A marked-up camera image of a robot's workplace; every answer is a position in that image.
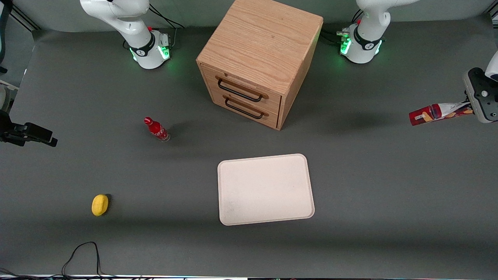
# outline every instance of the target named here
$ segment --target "wooden cabinet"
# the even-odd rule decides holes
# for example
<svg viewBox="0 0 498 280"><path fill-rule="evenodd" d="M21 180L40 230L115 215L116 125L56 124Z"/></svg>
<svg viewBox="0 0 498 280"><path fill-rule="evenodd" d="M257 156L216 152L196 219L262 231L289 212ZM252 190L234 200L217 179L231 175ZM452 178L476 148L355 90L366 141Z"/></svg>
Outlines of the wooden cabinet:
<svg viewBox="0 0 498 280"><path fill-rule="evenodd" d="M213 102L280 130L323 18L272 0L235 0L197 57Z"/></svg>

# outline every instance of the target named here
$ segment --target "black metal handle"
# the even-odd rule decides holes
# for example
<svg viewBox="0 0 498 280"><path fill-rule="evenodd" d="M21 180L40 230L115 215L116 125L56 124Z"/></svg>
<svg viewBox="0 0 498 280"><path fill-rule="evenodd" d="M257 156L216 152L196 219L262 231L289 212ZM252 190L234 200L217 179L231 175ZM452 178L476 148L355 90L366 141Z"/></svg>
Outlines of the black metal handle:
<svg viewBox="0 0 498 280"><path fill-rule="evenodd" d="M228 92L230 92L230 93L233 93L233 94L236 94L236 95L238 95L238 96L240 96L240 97L243 97L243 98L245 98L245 99L247 99L247 100L250 100L250 101L252 101L252 102L259 102L259 101L261 101L261 98L263 98L263 95L261 95L261 94L260 94L260 95L259 95L259 97L258 97L257 99L254 99L254 98L249 97L249 96L247 96L247 95L245 95L245 94L242 94L242 93L240 93L240 92L237 92L237 91L235 91L235 90L233 90L233 89L229 89L229 88L227 88L227 87L225 87L225 86L222 86L222 85L221 85L221 82L223 82L223 80L222 80L222 79L220 79L220 78L218 78L218 87L220 87L220 89L222 89L222 90L226 90L226 91L228 91Z"/></svg>
<svg viewBox="0 0 498 280"><path fill-rule="evenodd" d="M248 112L246 112L246 111L244 111L244 110L242 110L242 109L239 109L239 108L237 108L237 107L235 107L235 106L233 106L233 105L228 104L228 100L229 100L228 98L225 98L225 105L227 105L227 107L232 108L232 109L234 109L234 110L236 110L236 111L239 111L239 112L241 112L242 114L248 115L248 116L249 116L249 117L251 117L251 118L254 118L254 119L256 119L256 120L259 120L259 119L261 119L261 118L263 117L263 115L264 115L264 113L261 113L261 115L259 115L259 116L256 116L256 115L253 115L253 114L251 114L251 113L248 113Z"/></svg>

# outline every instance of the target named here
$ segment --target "red bottle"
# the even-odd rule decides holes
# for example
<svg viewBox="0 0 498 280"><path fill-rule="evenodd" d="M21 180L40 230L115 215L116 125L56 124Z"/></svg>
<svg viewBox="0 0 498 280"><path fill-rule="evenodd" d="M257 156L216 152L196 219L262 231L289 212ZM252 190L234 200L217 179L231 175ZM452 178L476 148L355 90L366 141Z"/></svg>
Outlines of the red bottle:
<svg viewBox="0 0 498 280"><path fill-rule="evenodd" d="M161 142L169 140L170 134L160 123L153 121L150 117L143 119L143 122L149 127L150 133L154 134Z"/></svg>

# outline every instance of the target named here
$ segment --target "green led light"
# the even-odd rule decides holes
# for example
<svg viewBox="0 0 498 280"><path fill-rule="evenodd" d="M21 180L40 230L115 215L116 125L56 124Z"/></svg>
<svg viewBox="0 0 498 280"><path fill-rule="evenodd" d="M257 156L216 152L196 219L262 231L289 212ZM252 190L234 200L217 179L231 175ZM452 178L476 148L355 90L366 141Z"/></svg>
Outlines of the green led light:
<svg viewBox="0 0 498 280"><path fill-rule="evenodd" d="M161 53L162 58L164 58L165 60L169 58L169 48L168 47L157 46L157 49Z"/></svg>
<svg viewBox="0 0 498 280"><path fill-rule="evenodd" d="M378 43L377 50L375 51L375 54L378 54L378 51L380 51L380 45L382 45L382 40Z"/></svg>
<svg viewBox="0 0 498 280"><path fill-rule="evenodd" d="M347 54L349 47L351 46L351 39L348 38L346 41L344 41L341 45L341 53L342 54Z"/></svg>
<svg viewBox="0 0 498 280"><path fill-rule="evenodd" d="M136 61L136 57L135 57L135 54L133 53L133 51L131 50L131 48L129 49L129 51L131 52L131 54L133 55L133 60Z"/></svg>

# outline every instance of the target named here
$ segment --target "drawer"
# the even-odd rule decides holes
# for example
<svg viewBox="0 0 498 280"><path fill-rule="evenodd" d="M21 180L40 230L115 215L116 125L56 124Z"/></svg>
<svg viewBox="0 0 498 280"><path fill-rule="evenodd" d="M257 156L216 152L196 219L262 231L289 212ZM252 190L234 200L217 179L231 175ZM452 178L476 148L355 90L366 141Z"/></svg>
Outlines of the drawer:
<svg viewBox="0 0 498 280"><path fill-rule="evenodd" d="M235 112L241 116L247 117L273 129L277 126L278 114L276 113L261 110L248 102L232 98L228 96L228 94L215 93L212 98L216 105Z"/></svg>
<svg viewBox="0 0 498 280"><path fill-rule="evenodd" d="M226 95L231 100L247 103L256 109L278 115L280 95L252 89L249 85L238 82L228 74L213 70L205 65L202 65L202 71L213 95L215 93Z"/></svg>

